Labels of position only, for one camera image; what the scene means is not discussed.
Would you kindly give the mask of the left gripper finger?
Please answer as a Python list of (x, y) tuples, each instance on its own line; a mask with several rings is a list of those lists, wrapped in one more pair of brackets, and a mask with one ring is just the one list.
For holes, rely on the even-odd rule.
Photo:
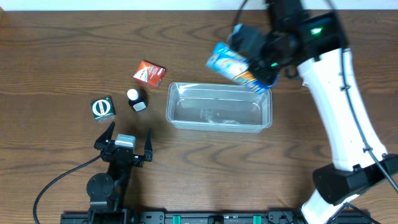
[(150, 137), (151, 137), (151, 129), (149, 129), (147, 132), (146, 142), (144, 145), (144, 155), (145, 156), (152, 156), (152, 154), (153, 154), (152, 143), (151, 143)]
[(110, 142), (113, 131), (115, 127), (115, 122), (113, 121), (107, 130), (95, 141), (94, 148), (105, 148)]

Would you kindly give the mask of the blue illustrated box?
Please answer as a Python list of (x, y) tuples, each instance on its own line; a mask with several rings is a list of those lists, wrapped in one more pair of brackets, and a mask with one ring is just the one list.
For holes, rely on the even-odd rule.
[(219, 42), (215, 45), (206, 66), (228, 80), (257, 94), (264, 93), (272, 88), (279, 79), (278, 73), (272, 74), (263, 81), (255, 77), (254, 70), (249, 69), (249, 60), (231, 50), (229, 45), (224, 42)]

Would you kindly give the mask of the red cardboard box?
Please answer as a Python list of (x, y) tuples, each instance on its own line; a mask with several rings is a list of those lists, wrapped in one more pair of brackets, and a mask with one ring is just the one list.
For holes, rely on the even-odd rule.
[(142, 60), (133, 75), (136, 81), (158, 88), (165, 77), (166, 69), (148, 61)]

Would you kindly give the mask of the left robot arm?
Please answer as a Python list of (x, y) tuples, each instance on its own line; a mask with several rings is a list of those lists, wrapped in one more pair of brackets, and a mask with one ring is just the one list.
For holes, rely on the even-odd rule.
[(134, 152), (134, 136), (120, 134), (115, 140), (111, 139), (114, 127), (112, 122), (94, 144), (94, 148), (100, 151), (99, 157), (109, 166), (105, 173), (94, 175), (87, 183), (86, 191), (90, 197), (88, 224), (138, 222), (134, 212), (124, 207), (124, 194), (132, 168), (152, 161), (151, 131), (147, 132), (143, 155), (138, 155)]

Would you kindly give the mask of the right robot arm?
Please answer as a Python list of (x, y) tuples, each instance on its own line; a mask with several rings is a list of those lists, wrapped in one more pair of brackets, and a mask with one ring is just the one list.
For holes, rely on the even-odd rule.
[(358, 90), (351, 51), (336, 9), (313, 16), (300, 1), (269, 1), (271, 31), (234, 27), (239, 50), (256, 78), (271, 83), (295, 67), (315, 101), (331, 147), (331, 164), (313, 172), (315, 191), (300, 223), (332, 223), (352, 201), (397, 173), (370, 122)]

